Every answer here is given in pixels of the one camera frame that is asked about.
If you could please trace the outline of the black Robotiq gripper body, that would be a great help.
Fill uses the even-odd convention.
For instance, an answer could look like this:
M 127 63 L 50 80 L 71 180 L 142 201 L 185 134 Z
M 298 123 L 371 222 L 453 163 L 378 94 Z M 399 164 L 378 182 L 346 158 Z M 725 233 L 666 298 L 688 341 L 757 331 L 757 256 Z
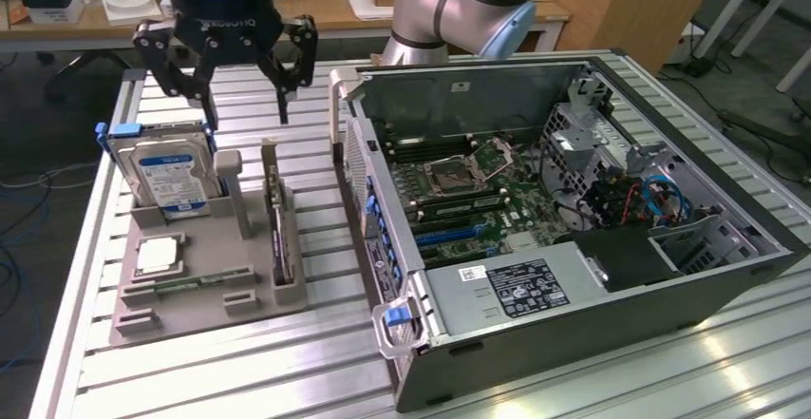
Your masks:
M 283 32 L 274 0 L 170 0 L 175 37 L 218 66 L 254 64 Z

